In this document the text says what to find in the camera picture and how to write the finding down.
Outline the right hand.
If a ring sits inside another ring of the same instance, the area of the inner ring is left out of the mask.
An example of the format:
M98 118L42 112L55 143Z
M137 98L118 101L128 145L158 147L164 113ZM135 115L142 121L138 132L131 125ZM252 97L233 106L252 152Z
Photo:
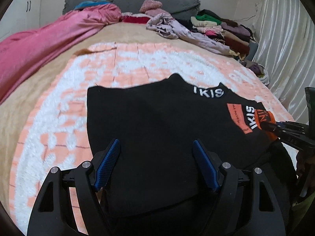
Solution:
M309 156L305 152L299 151L296 155L296 174L300 178L305 172L305 165L314 165L314 156Z

